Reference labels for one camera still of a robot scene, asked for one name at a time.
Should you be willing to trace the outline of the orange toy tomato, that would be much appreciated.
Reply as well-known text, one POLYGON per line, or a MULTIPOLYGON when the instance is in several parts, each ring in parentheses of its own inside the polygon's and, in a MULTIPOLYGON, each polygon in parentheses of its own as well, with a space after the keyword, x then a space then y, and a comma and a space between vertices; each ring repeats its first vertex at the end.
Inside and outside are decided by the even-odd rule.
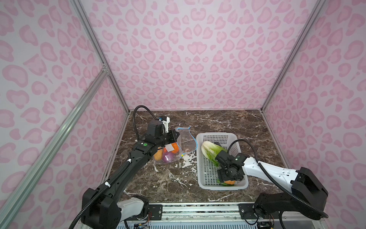
POLYGON ((173 150, 172 150, 173 154, 179 153, 179 146, 177 143, 172 143, 172 147, 173 147, 173 150))

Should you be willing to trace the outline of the brown toy potato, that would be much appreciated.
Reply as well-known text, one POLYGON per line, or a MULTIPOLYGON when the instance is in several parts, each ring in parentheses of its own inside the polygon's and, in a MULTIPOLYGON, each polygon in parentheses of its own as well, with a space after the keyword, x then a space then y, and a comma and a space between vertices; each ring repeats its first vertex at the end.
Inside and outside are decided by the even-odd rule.
POLYGON ((228 181, 225 181, 224 183, 228 184, 228 185, 234 185, 235 181, 228 180, 228 181))

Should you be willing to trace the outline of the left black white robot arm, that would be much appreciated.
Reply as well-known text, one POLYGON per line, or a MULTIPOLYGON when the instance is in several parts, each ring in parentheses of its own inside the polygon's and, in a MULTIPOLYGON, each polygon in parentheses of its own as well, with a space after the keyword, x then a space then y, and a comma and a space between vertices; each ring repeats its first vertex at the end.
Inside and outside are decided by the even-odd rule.
POLYGON ((137 172, 157 153, 158 149, 175 143, 179 137, 175 129, 167 129, 161 120, 152 120, 147 132, 135 143, 127 160, 96 189, 83 194, 82 209, 70 225, 80 221, 92 229, 115 229, 120 221, 138 216, 148 207, 143 198, 130 198, 121 207, 120 197, 137 172))

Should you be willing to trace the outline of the green white toy cabbage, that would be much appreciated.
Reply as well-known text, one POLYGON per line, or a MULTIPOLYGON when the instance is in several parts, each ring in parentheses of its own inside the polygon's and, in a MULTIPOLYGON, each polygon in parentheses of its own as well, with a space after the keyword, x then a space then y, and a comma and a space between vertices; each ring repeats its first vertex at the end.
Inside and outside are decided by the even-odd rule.
POLYGON ((227 153, 227 149, 214 144, 210 141, 204 141, 201 145, 201 152, 205 156, 205 158, 209 159, 215 167, 219 167, 218 161, 215 159, 216 156, 221 152, 224 151, 227 153))

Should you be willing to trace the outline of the green toy pepper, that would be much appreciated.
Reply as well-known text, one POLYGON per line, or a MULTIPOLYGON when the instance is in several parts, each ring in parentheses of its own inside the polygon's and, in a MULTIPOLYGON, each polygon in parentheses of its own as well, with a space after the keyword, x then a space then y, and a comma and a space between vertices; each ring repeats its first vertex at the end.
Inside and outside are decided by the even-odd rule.
POLYGON ((216 180, 216 182, 221 185, 221 186, 224 186, 224 187, 230 187, 231 185, 230 184, 226 184, 225 182, 221 182, 219 179, 216 180))

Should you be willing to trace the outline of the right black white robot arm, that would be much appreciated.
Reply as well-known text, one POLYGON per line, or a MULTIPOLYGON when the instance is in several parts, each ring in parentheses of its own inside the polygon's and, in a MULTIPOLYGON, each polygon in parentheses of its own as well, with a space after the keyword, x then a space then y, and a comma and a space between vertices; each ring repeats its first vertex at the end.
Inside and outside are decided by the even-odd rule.
POLYGON ((252 214, 264 218, 275 212, 294 211, 313 220, 328 217, 324 212, 328 191, 311 170, 285 169, 224 151, 215 160, 221 167, 218 170, 221 182, 242 181, 248 175, 269 181, 281 190, 276 194, 261 193, 253 204, 252 214))

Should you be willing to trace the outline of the clear zip top bag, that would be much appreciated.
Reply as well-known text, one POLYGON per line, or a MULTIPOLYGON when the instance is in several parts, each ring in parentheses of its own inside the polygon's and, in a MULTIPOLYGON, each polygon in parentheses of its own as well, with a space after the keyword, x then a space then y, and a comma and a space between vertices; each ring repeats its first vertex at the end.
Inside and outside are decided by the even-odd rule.
POLYGON ((176 131, 180 134, 177 142, 158 149, 152 158, 154 164, 169 164, 197 150, 198 144, 191 133, 191 127, 178 127, 176 131))

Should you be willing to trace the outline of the aluminium frame strut left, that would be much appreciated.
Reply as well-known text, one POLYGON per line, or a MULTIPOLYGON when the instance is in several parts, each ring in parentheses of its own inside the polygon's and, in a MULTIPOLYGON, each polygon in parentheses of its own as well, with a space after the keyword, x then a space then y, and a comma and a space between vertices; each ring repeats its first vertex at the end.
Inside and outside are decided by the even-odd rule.
POLYGON ((101 70, 96 79, 80 98, 78 103, 76 103, 75 107, 67 116, 59 130, 50 139, 35 163, 25 174, 17 188, 14 190, 14 192, 12 192, 8 200, 5 202, 3 208, 1 209, 2 229, 7 229, 10 226, 27 200, 28 196, 32 193, 33 189, 43 176, 51 161, 54 159, 55 155, 60 150, 72 129, 75 127, 76 123, 86 110, 90 101, 97 93, 99 87, 103 84, 108 74, 109 72, 107 70, 101 70))

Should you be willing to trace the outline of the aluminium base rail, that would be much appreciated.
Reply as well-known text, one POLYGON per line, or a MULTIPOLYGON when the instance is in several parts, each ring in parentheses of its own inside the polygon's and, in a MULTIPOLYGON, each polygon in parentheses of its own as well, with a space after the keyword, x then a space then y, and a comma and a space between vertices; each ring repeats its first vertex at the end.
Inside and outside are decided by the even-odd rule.
POLYGON ((273 213, 258 218, 249 213, 252 202, 153 203, 153 215, 143 229, 326 229, 326 222, 298 212, 273 213))

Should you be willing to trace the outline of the purple toy onion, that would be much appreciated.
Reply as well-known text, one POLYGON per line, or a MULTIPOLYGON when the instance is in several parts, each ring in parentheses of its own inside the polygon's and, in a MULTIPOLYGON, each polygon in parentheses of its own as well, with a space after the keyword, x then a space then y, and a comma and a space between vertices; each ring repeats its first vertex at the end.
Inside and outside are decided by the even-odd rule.
POLYGON ((163 153, 162 160, 164 163, 171 163, 175 159, 175 155, 172 152, 163 153))

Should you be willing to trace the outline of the white plastic basket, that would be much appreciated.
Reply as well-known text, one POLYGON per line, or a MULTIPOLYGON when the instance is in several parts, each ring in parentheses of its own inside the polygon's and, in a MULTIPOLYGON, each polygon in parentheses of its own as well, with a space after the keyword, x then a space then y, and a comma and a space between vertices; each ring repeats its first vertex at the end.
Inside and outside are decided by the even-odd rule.
POLYGON ((207 132, 197 135, 197 177, 198 184, 202 189, 213 191, 236 191, 246 189, 248 187, 249 181, 247 175, 244 176, 243 180, 235 182, 233 186, 224 186, 219 184, 219 177, 217 173, 219 168, 201 152, 202 143, 205 141, 219 143, 219 145, 227 149, 236 139, 237 136, 235 134, 226 132, 207 132))

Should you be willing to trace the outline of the yellow toy potato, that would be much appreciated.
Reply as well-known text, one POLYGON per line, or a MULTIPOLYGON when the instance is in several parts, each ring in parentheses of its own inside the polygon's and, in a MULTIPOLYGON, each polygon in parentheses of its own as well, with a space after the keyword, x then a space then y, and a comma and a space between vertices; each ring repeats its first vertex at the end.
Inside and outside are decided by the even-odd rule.
POLYGON ((160 160, 162 160, 162 158, 163 158, 163 151, 162 150, 158 150, 155 154, 154 154, 154 159, 156 160, 156 161, 160 161, 160 160))

